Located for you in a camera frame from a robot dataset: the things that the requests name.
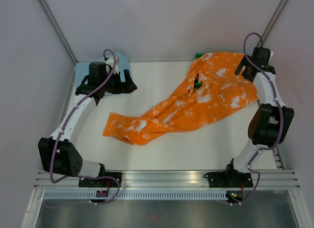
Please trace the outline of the orange tie-dye trousers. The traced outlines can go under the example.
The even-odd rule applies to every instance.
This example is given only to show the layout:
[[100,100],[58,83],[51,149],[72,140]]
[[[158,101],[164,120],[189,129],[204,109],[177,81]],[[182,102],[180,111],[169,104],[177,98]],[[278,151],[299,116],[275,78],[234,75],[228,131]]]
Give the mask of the orange tie-dye trousers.
[[145,145],[171,132],[198,130],[258,99],[254,85],[236,75],[244,54],[206,53],[195,59],[175,91],[140,117],[110,113],[103,136]]

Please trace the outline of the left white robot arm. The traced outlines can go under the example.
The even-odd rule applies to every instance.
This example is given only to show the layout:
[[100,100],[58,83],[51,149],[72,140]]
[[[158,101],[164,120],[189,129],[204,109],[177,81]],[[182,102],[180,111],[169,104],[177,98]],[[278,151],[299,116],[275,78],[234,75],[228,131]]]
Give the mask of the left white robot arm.
[[83,159],[76,145],[79,134],[89,115],[95,110],[105,94],[127,94],[137,90],[130,72],[125,69],[118,74],[107,73],[104,65],[89,71],[77,87],[72,109],[66,114],[58,128],[48,138],[41,138],[38,149],[44,171],[53,176],[89,177],[96,187],[106,184],[107,175],[102,163]]

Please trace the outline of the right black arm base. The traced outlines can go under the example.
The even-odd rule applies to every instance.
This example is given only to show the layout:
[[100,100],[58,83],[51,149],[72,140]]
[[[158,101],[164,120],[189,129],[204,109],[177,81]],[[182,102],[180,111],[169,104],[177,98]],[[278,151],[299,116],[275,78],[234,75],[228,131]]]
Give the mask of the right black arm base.
[[224,171],[205,173],[204,178],[208,180],[210,188],[253,188],[251,174],[235,170],[233,162]]

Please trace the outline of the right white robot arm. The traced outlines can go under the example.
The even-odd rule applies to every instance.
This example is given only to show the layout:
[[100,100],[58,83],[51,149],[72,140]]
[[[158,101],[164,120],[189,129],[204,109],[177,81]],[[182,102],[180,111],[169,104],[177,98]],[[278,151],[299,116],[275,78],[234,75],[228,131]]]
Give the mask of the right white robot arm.
[[233,168],[224,173],[224,182],[234,187],[241,182],[241,174],[253,171],[253,164],[265,151],[271,151],[281,144],[287,134],[294,110],[288,108],[279,95],[274,68],[268,60],[261,58],[261,64],[244,57],[239,67],[245,66],[243,77],[252,81],[258,92],[259,108],[248,127],[248,142],[233,159]]

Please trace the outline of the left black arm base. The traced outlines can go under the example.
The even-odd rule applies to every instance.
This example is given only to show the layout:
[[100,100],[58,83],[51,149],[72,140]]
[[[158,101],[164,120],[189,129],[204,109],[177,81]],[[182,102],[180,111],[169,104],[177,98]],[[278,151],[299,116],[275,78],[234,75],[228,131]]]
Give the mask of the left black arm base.
[[122,182],[121,172],[106,172],[104,178],[80,179],[78,186],[80,188],[118,188]]

